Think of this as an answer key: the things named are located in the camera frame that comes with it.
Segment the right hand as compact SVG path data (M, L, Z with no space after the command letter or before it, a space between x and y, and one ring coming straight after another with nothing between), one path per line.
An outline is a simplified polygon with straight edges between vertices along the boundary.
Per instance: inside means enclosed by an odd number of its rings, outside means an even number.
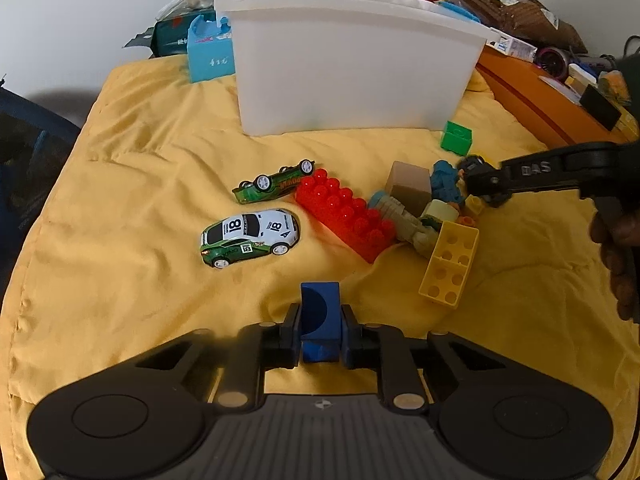
M590 224L590 237L600 246L600 258L610 272L610 289L617 302L617 313L623 321L634 315L634 306L639 302L638 270L631 261L631 248L639 246L639 213L619 218L610 228L602 214L597 212Z

